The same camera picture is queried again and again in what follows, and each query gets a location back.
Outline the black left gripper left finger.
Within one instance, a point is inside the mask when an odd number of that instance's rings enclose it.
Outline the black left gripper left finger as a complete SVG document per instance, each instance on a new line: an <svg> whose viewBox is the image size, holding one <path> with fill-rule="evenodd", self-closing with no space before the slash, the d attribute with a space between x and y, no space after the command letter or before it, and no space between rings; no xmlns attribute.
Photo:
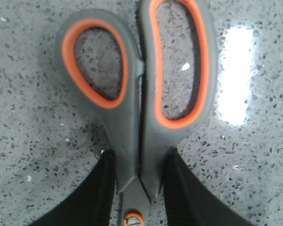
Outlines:
<svg viewBox="0 0 283 226"><path fill-rule="evenodd" d="M32 226L108 226L115 190L115 155L106 150L88 177Z"/></svg>

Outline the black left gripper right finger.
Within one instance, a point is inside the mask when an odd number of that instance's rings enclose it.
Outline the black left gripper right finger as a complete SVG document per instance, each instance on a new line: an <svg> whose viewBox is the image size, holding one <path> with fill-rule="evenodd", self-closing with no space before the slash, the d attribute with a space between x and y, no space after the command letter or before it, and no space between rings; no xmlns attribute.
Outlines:
<svg viewBox="0 0 283 226"><path fill-rule="evenodd" d="M251 226L218 200L189 170L174 148L167 156L163 177L170 226Z"/></svg>

